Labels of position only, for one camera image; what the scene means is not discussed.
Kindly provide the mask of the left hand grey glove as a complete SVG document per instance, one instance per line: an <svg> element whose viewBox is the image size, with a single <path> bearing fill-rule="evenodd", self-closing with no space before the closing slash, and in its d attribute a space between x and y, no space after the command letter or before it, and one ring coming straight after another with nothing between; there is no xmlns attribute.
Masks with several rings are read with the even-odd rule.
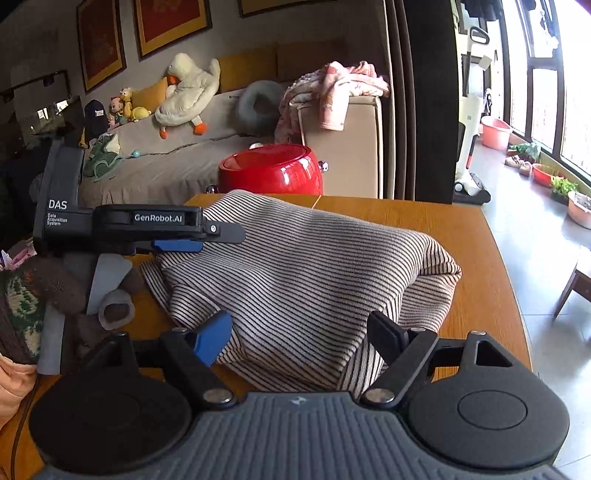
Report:
<svg viewBox="0 0 591 480"><path fill-rule="evenodd" d="M33 257L26 285L45 303L37 371L53 376L77 367L112 331L135 315L132 297L145 287L131 261L118 254Z"/></svg>

